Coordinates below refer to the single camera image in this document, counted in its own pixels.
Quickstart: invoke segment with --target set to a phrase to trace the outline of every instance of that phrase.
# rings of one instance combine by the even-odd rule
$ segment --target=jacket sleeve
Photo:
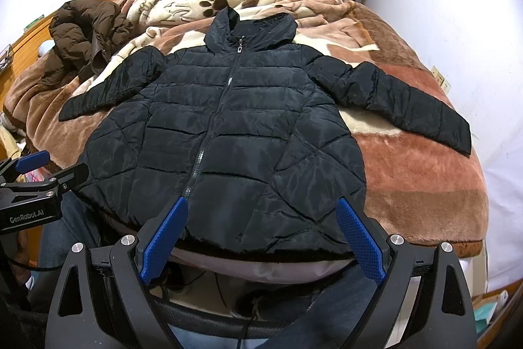
[[[372,111],[400,129],[426,136],[461,154],[471,153],[469,123],[444,102],[370,62],[351,67],[308,46],[303,57],[310,78],[339,105]]]
[[[58,121],[76,119],[97,110],[114,107],[154,82],[168,65],[178,63],[180,51],[165,57],[157,48],[146,46],[127,57],[107,79],[86,93],[68,100]]]

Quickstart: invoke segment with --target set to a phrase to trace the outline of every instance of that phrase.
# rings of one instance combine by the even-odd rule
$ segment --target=zipper
[[[243,40],[245,36],[242,36],[242,38],[239,40],[238,50],[237,53],[241,54],[243,50]],[[205,155],[205,150],[207,149],[207,146],[209,145],[209,142],[211,141],[212,134],[214,132],[214,124],[216,122],[216,118],[220,115],[222,112],[223,106],[226,103],[227,93],[229,89],[231,89],[231,83],[232,78],[234,75],[234,72],[236,71],[238,67],[238,60],[237,57],[235,58],[235,64],[231,67],[231,71],[229,72],[229,76],[227,79],[226,87],[223,89],[220,100],[218,102],[218,108],[216,109],[216,112],[214,113],[213,117],[211,117],[211,121],[209,123],[209,128],[207,129],[207,134],[203,138],[203,141],[200,145],[200,150],[198,150],[198,155],[196,156],[196,160],[194,161],[193,171],[191,172],[191,177],[189,179],[189,182],[187,183],[187,186],[184,191],[184,198],[188,198],[191,194],[191,191],[193,190],[193,186],[196,182],[196,179],[198,178],[198,175],[200,174],[200,166],[201,162],[203,160],[203,156]]]

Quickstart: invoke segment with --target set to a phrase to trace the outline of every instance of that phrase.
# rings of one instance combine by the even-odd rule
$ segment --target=wall outlet
[[[450,91],[450,83],[446,81],[445,77],[443,77],[436,67],[432,66],[430,72],[436,79],[436,82],[438,82],[439,87],[443,89],[445,95],[448,94]]]
[[[446,80],[444,80],[443,83],[441,84],[441,88],[443,89],[443,92],[445,93],[445,95],[447,95],[450,91],[450,83],[447,82]]]
[[[436,79],[436,82],[438,82],[438,85],[441,86],[443,84],[443,82],[445,81],[445,77],[443,77],[443,75],[434,66],[432,66],[432,68],[430,69],[430,72],[432,73],[432,75]]]

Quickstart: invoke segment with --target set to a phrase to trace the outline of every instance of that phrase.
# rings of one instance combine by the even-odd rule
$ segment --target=blanket
[[[122,61],[146,45],[164,54],[203,45],[213,17],[225,6],[241,19],[287,12],[298,24],[295,42],[357,66],[371,61],[386,73],[451,105],[432,74],[394,30],[367,7],[350,0],[124,0],[122,11],[143,32],[128,43],[96,78],[78,78],[55,88],[38,85],[42,61],[12,85],[4,112],[25,129],[33,150],[46,149],[56,167],[75,163],[85,141],[109,111],[58,122],[71,96],[102,82]],[[449,241],[460,257],[479,254],[487,227],[487,196],[478,158],[462,156],[380,117],[340,109],[363,154],[367,178],[365,213],[388,233],[415,244]]]

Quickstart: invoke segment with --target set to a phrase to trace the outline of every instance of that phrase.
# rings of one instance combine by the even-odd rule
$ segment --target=wooden headboard
[[[38,48],[42,42],[51,39],[48,28],[53,16],[54,13],[42,18],[25,32],[20,39],[11,44],[13,51],[12,64],[0,75],[0,105],[2,107],[4,98],[15,79],[38,59]]]

